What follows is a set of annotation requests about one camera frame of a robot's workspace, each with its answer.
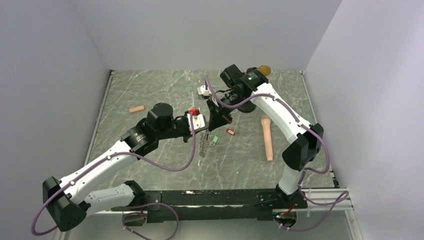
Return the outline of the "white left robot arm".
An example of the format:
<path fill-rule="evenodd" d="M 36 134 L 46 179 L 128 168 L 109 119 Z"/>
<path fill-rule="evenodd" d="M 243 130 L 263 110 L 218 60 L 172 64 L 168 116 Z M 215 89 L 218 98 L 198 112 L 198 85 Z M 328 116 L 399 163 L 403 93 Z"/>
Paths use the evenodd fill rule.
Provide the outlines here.
<path fill-rule="evenodd" d="M 67 232 L 86 217 L 114 207 L 139 209 L 145 201 L 145 192 L 134 181 L 104 190 L 94 191 L 103 180 L 139 160 L 155 167 L 180 172 L 193 161 L 180 168 L 171 168 L 154 162 L 146 155 L 156 150 L 161 140 L 182 138 L 187 142 L 196 133 L 205 130 L 206 118 L 198 109 L 190 109 L 182 116 L 173 116 L 173 108 L 167 103 L 157 103 L 147 116 L 130 128 L 119 140 L 98 158 L 74 173 L 57 179 L 47 178 L 42 184 L 43 208 L 47 209 L 56 228 Z"/>

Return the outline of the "metal disc with keyrings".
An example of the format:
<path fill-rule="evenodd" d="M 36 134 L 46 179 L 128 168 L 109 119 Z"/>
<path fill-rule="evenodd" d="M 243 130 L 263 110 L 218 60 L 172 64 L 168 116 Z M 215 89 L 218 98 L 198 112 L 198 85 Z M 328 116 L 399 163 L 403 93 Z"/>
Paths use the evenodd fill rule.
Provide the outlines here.
<path fill-rule="evenodd" d="M 205 158 L 206 157 L 206 153 L 207 153 L 207 148 L 208 148 L 208 142 L 209 142 L 209 137 L 210 137 L 210 131 L 208 129 L 206 129 L 202 135 L 200 136 L 200 143 L 199 143 L 199 149 L 198 149 L 198 153 L 199 156 L 201 158 Z"/>

